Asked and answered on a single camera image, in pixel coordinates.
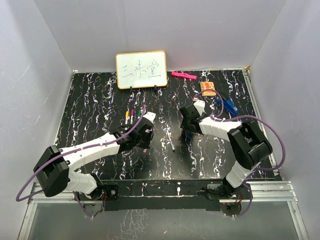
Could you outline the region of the green pen cap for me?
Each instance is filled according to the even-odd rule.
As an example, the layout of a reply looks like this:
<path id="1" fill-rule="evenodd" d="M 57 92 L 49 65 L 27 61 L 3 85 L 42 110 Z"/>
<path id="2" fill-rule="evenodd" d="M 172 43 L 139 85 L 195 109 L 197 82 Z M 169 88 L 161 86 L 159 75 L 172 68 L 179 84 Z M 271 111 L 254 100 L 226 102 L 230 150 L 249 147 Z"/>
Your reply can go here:
<path id="1" fill-rule="evenodd" d="M 141 117 L 141 115 L 142 115 L 142 111 L 139 109 L 137 116 L 140 116 L 140 117 Z"/>

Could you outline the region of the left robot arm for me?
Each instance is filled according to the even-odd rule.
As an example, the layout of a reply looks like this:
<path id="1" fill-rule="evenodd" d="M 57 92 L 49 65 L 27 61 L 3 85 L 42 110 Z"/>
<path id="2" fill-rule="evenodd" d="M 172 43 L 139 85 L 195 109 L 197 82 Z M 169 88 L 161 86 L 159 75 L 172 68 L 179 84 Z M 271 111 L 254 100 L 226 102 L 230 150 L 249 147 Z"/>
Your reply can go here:
<path id="1" fill-rule="evenodd" d="M 153 130 L 153 120 L 142 117 L 137 126 L 129 129 L 120 126 L 112 133 L 74 147 L 58 149 L 56 145 L 49 146 L 33 169 L 44 195 L 50 198 L 63 191 L 73 191 L 92 200 L 102 198 L 105 190 L 99 177 L 76 170 L 133 148 L 149 149 Z"/>

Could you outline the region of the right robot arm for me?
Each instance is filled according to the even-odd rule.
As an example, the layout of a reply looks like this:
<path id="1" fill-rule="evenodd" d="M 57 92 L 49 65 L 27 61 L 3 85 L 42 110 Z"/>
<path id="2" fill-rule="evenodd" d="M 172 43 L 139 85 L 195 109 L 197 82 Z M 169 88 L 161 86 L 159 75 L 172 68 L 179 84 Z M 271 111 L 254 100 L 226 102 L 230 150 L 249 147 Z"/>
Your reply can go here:
<path id="1" fill-rule="evenodd" d="M 222 183 L 203 190 L 209 196 L 233 199 L 240 194 L 245 180 L 273 152 L 259 125 L 255 121 L 218 121 L 203 113 L 204 107 L 189 104 L 179 109 L 183 130 L 218 137 L 228 141 L 233 150 L 235 163 Z"/>

